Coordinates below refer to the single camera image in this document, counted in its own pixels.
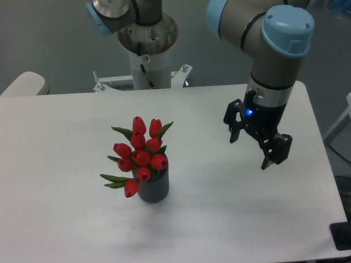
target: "white table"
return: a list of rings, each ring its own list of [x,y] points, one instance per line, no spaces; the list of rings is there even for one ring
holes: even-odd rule
[[[306,89],[279,131],[289,158],[260,169],[227,104],[246,85],[0,99],[0,262],[280,262],[350,255],[329,224],[346,221]],[[170,191],[158,204],[104,187],[126,174],[106,158],[132,118],[174,125],[163,137]]]

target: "green leaf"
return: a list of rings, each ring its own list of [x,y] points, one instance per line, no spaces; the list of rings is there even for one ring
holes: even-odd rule
[[[120,158],[114,157],[114,156],[108,156],[108,159],[118,163],[118,161],[120,160]]]
[[[144,151],[146,151],[146,152],[150,152],[150,151],[151,151],[151,147],[150,147],[150,146],[145,147],[145,148],[144,148]]]
[[[173,122],[166,124],[163,126],[156,134],[156,136],[162,138],[162,136],[165,134],[165,132],[172,126]]]
[[[154,174],[152,175],[152,179],[156,180],[160,176],[160,170],[154,170]]]
[[[119,177],[119,176],[113,176],[113,175],[107,175],[107,174],[100,174],[100,176],[104,179],[106,179],[107,181],[110,182],[126,182],[131,178],[127,178],[127,177]]]
[[[105,186],[112,188],[112,189],[118,189],[124,187],[126,182],[113,182],[111,184],[106,184]]]
[[[157,155],[164,155],[166,148],[167,148],[167,145],[162,146],[156,154]]]
[[[128,129],[123,129],[123,128],[120,128],[120,127],[112,127],[112,130],[115,130],[116,132],[119,132],[121,134],[123,134],[128,141],[131,141],[131,138],[132,138],[132,134],[133,132],[131,130],[128,130]]]

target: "artificial tulip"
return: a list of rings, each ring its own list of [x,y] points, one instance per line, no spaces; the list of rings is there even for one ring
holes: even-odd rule
[[[152,153],[158,152],[159,149],[161,148],[161,145],[162,145],[162,140],[160,137],[152,138],[152,139],[148,140],[145,144],[146,147],[151,148],[150,152],[152,152]]]
[[[151,171],[147,167],[140,167],[137,170],[137,178],[142,181],[146,182],[149,181],[151,178]]]
[[[139,182],[134,179],[130,179],[124,185],[124,194],[126,197],[132,197],[139,191],[139,189]]]
[[[136,116],[133,119],[133,132],[134,133],[139,132],[143,135],[146,133],[145,123],[144,123],[143,119],[139,116]]]
[[[157,132],[162,128],[162,123],[159,119],[152,119],[150,123],[149,134],[151,138],[157,136]]]
[[[122,157],[118,161],[118,167],[121,171],[131,171],[133,169],[133,162],[129,158]]]
[[[151,159],[150,165],[156,170],[165,169],[168,166],[168,159],[164,155],[155,155]]]
[[[132,155],[132,149],[126,144],[115,144],[114,151],[121,157],[129,158]]]
[[[147,166],[150,164],[151,155],[143,150],[135,150],[132,154],[132,160],[139,166]]]
[[[139,131],[135,131],[132,134],[131,145],[136,150],[141,150],[145,147],[145,136],[141,134]]]

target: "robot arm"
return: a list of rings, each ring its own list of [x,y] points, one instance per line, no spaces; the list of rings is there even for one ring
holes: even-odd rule
[[[310,48],[314,20],[297,8],[308,2],[290,1],[294,7],[278,0],[211,0],[207,8],[212,31],[253,59],[245,99],[229,104],[224,123],[231,143],[241,129],[258,141],[265,155],[262,169],[283,162],[290,150],[292,138],[279,134],[278,124]]]
[[[86,8],[103,35],[132,23],[152,26],[162,18],[162,0],[90,0]]]

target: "gray vase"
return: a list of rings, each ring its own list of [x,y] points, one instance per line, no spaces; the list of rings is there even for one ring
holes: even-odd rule
[[[138,195],[142,200],[149,203],[157,203],[163,200],[169,191],[168,166],[166,169],[160,170],[160,176],[156,180],[139,182],[139,185]]]

